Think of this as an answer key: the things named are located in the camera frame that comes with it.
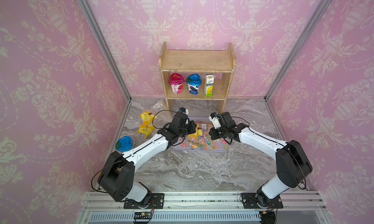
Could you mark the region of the ziploc candy bag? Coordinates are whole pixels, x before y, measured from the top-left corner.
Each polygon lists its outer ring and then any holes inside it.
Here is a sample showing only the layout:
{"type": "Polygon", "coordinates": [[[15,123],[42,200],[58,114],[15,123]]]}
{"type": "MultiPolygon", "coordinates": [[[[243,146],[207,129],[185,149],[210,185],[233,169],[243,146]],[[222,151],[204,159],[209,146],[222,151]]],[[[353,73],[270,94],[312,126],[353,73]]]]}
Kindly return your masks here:
{"type": "Polygon", "coordinates": [[[210,129],[213,127],[212,123],[204,122],[204,121],[197,121],[196,123],[196,129],[195,133],[190,134],[190,139],[196,139],[196,140],[210,140],[211,136],[209,135],[210,129]]]}
{"type": "Polygon", "coordinates": [[[154,129],[155,127],[153,126],[152,123],[148,125],[140,125],[137,133],[142,133],[144,134],[145,138],[147,138],[154,131],[154,129]]]}
{"type": "Polygon", "coordinates": [[[172,112],[167,111],[165,100],[159,100],[140,114],[141,125],[154,123],[156,127],[162,127],[172,120],[172,112]]]}

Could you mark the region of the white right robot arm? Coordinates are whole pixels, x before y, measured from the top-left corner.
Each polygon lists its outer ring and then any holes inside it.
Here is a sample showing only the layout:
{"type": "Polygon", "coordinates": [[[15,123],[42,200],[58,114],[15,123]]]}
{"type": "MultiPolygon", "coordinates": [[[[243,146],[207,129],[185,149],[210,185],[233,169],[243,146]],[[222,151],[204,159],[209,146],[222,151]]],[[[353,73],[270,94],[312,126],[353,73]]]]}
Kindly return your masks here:
{"type": "Polygon", "coordinates": [[[301,144],[295,140],[283,141],[262,134],[249,126],[237,124],[228,112],[212,113],[209,120],[213,128],[209,130],[212,140],[229,139],[250,145],[270,156],[276,162],[276,174],[257,190],[257,203],[269,207],[279,195],[290,188],[296,188],[313,171],[301,144]]]}

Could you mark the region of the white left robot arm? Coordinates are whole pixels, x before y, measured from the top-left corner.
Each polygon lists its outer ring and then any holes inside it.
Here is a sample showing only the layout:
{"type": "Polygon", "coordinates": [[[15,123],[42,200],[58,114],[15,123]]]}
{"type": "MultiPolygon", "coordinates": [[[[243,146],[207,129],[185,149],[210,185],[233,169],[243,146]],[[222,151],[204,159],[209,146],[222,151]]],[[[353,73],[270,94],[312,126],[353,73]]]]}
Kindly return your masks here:
{"type": "Polygon", "coordinates": [[[180,108],[172,121],[145,143],[130,151],[111,153],[103,169],[97,173],[98,185],[116,202],[149,208],[152,205],[152,192],[142,183],[134,182],[135,172],[158,153],[177,146],[180,138],[196,132],[197,125],[189,119],[188,110],[180,108]]]}

